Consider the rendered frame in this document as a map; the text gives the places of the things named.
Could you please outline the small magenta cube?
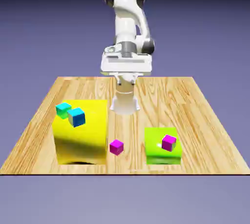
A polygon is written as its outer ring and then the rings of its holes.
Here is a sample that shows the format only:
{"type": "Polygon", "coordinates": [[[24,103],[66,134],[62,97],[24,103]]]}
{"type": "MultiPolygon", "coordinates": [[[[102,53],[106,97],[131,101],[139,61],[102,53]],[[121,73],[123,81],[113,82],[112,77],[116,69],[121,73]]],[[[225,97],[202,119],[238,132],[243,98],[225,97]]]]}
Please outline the small magenta cube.
{"type": "Polygon", "coordinates": [[[124,143],[120,140],[114,140],[109,144],[109,151],[114,155],[119,155],[124,150],[124,143]]]}
{"type": "Polygon", "coordinates": [[[165,135],[162,139],[162,149],[172,152],[176,146],[177,138],[171,135],[165,135]]]}

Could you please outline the large green box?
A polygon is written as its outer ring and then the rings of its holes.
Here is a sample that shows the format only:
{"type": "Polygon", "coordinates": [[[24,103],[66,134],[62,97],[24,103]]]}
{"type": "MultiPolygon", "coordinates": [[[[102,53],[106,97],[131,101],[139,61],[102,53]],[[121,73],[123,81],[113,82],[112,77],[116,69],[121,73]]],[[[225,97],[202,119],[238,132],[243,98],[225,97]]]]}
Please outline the large green box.
{"type": "Polygon", "coordinates": [[[180,164],[182,147],[175,127],[145,127],[146,164],[180,164]],[[162,149],[162,139],[165,135],[177,138],[172,152],[162,149]]]}

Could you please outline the small cyan green cube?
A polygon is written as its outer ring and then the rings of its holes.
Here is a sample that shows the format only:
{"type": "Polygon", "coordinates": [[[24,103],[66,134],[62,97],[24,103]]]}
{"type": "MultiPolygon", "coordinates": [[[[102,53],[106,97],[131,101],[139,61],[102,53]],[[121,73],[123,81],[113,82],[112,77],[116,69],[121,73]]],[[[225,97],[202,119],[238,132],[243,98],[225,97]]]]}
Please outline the small cyan green cube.
{"type": "Polygon", "coordinates": [[[62,102],[56,105],[56,113],[61,119],[66,119],[68,117],[68,110],[71,110],[72,106],[66,102],[62,102]]]}

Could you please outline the small cyan blue cube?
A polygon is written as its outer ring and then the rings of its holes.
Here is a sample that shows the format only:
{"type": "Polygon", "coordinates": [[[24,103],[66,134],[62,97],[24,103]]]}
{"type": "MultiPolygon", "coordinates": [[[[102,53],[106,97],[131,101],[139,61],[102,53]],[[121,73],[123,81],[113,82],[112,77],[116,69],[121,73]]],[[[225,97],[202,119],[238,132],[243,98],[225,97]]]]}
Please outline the small cyan blue cube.
{"type": "Polygon", "coordinates": [[[85,112],[77,107],[67,111],[68,120],[73,127],[85,124],[85,112]]]}

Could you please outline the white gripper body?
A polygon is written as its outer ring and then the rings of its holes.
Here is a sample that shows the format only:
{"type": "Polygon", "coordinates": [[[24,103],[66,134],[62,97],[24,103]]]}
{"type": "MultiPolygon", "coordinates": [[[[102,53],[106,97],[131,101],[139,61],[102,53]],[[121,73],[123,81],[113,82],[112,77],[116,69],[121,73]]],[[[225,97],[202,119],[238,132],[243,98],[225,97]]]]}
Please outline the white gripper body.
{"type": "Polygon", "coordinates": [[[152,56],[148,54],[135,54],[132,57],[122,57],[121,52],[103,52],[101,73],[109,76],[116,73],[135,73],[148,75],[152,71],[152,56]]]}

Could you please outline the large yellow box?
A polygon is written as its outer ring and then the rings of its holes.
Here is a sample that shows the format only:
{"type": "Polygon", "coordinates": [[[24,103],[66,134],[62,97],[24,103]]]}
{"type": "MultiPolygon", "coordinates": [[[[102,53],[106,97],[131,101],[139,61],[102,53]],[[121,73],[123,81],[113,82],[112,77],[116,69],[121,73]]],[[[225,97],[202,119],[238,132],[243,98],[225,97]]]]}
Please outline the large yellow box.
{"type": "Polygon", "coordinates": [[[73,127],[57,114],[52,131],[58,164],[106,164],[107,100],[64,100],[85,112],[85,124],[73,127]]]}

